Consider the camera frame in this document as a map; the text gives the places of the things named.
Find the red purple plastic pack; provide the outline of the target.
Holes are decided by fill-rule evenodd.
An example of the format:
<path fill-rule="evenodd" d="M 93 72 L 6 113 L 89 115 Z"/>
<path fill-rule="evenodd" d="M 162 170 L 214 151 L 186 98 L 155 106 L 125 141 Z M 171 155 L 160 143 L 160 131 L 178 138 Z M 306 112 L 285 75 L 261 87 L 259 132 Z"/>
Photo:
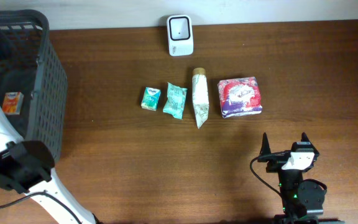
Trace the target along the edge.
<path fill-rule="evenodd" d="M 262 97 L 255 77 L 221 80 L 218 92 L 223 118 L 262 112 Z"/>

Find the white tube brown cap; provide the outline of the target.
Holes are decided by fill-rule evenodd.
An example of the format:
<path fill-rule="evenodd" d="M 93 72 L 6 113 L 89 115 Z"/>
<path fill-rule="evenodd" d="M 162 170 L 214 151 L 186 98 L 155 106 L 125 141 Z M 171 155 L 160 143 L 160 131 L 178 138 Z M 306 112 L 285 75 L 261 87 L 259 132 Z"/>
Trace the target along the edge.
<path fill-rule="evenodd" d="M 196 125 L 200 129 L 209 115 L 209 95 L 204 68 L 195 68 L 192 77 L 192 102 L 195 112 Z"/>

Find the teal wet wipes packet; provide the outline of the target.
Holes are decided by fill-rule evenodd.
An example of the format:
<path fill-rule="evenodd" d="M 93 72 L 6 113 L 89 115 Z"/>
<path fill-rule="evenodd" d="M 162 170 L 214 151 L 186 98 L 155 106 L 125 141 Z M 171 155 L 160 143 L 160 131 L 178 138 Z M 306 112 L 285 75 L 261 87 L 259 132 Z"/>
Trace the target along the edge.
<path fill-rule="evenodd" d="M 168 83 L 167 102 L 163 112 L 172 115 L 175 119 L 182 119 L 185 109 L 187 89 Z"/>

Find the teal Kleenex tissue pack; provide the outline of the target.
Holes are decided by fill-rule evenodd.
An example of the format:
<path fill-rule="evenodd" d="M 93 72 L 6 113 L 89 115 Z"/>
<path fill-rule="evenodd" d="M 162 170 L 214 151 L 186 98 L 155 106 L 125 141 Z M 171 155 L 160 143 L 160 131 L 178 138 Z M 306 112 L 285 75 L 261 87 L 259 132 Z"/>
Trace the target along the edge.
<path fill-rule="evenodd" d="M 161 91 L 156 88 L 146 87 L 141 101 L 141 108 L 156 111 Z"/>

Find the orange Kleenex tissue pack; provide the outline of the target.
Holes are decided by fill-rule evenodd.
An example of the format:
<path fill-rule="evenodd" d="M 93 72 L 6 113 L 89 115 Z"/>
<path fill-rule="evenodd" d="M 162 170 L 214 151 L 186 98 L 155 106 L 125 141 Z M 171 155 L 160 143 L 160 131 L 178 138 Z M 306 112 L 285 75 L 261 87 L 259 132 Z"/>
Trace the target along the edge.
<path fill-rule="evenodd" d="M 21 112 L 24 95 L 21 92 L 9 92 L 4 96 L 2 111 L 6 115 L 18 115 Z"/>

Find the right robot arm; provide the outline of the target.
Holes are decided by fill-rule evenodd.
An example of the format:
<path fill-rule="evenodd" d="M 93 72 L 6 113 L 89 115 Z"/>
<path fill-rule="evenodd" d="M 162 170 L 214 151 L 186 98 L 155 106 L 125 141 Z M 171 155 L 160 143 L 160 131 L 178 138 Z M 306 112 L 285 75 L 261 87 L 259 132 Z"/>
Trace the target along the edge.
<path fill-rule="evenodd" d="M 338 219 L 320 219 L 328 188 L 315 179 L 304 179 L 303 174 L 314 167 L 319 151 L 313 146 L 305 133 L 301 140 L 292 144 L 290 150 L 272 152 L 267 135 L 262 136 L 260 153 L 251 160 L 250 170 L 263 184 L 273 190 L 282 201 L 283 214 L 275 215 L 273 223 L 342 223 Z M 279 189 L 275 189 L 253 169 L 253 163 L 266 163 L 267 173 L 278 174 Z"/>

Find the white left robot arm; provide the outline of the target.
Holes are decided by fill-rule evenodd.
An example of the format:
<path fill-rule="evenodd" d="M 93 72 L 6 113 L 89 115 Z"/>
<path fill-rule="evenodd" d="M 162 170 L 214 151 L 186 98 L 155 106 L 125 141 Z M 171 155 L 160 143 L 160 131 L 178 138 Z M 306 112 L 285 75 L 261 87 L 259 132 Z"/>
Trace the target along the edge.
<path fill-rule="evenodd" d="M 39 204 L 58 223 L 99 223 L 66 189 L 55 170 L 55 161 L 41 141 L 26 141 L 12 127 L 0 107 L 0 189 L 15 190 Z"/>

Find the white barcode scanner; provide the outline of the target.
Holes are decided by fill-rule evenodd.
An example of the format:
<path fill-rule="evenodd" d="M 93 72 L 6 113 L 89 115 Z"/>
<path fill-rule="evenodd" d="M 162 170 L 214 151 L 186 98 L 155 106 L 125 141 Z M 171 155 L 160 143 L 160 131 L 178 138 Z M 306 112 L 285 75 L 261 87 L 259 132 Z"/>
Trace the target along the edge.
<path fill-rule="evenodd" d="M 167 18 L 168 51 L 172 57 L 191 55 L 194 51 L 191 18 L 172 15 Z"/>

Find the grey plastic mesh basket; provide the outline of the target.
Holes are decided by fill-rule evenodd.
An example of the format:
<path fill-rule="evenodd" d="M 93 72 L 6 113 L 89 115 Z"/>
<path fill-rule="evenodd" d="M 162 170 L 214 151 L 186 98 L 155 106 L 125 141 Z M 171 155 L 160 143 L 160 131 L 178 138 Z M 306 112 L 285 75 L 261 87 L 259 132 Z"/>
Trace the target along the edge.
<path fill-rule="evenodd" d="M 57 161 L 68 80 L 49 34 L 39 11 L 0 11 L 0 105 L 6 93 L 22 93 L 19 114 L 6 117 L 10 127 L 26 141 L 42 141 Z"/>

